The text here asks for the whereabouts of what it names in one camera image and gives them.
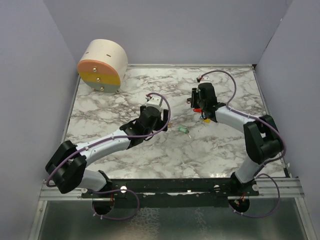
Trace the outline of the red tag key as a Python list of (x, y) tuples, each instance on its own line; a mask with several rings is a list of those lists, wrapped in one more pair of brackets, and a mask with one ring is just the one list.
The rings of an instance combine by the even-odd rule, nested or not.
[(195, 113), (201, 113), (202, 112), (202, 109), (201, 108), (194, 108), (193, 111)]

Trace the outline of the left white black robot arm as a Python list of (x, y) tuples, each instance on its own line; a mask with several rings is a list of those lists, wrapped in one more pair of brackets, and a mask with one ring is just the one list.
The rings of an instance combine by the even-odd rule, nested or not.
[(136, 147), (167, 131), (170, 117), (169, 107), (160, 111), (153, 106), (142, 106), (138, 118), (106, 137), (81, 144), (64, 141), (45, 166), (47, 187), (57, 187), (62, 194), (83, 187), (93, 190), (101, 198), (106, 197), (111, 190), (108, 176), (101, 170), (89, 171), (87, 167), (101, 158)]

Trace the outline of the green tag key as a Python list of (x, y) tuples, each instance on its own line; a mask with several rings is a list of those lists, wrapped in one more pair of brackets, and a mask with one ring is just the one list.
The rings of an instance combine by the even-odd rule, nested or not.
[(178, 127), (178, 131), (186, 134), (190, 139), (192, 138), (190, 135), (190, 131), (186, 127), (180, 126)]

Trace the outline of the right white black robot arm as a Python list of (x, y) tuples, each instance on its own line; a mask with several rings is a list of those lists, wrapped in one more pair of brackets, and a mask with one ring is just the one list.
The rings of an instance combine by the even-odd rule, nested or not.
[(229, 108), (227, 104), (218, 102), (211, 83), (201, 83), (193, 88), (188, 101), (191, 108), (201, 109), (205, 119), (225, 124), (244, 134), (246, 157), (239, 169), (232, 173), (229, 184), (234, 195), (246, 192), (247, 183), (254, 179), (263, 164), (284, 152), (284, 143), (270, 115), (256, 117)]

